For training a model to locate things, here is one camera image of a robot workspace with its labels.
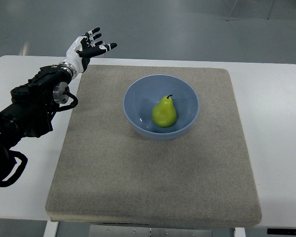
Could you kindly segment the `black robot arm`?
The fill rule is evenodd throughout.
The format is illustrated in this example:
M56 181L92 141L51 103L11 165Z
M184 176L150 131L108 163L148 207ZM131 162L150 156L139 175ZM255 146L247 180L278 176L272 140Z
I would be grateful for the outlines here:
M57 112L73 109L78 99L69 83L77 76L70 63L45 66L24 85L11 90L11 105L0 112L0 159L24 137L40 137L53 130Z

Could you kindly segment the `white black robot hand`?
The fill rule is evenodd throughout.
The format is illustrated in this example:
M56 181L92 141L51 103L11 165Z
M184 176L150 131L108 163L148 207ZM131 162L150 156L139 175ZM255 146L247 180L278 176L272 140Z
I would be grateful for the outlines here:
M117 47L117 43L104 44L99 40L101 35L100 28L97 27L77 37L58 67L68 71L72 78L85 72L91 58L103 55Z

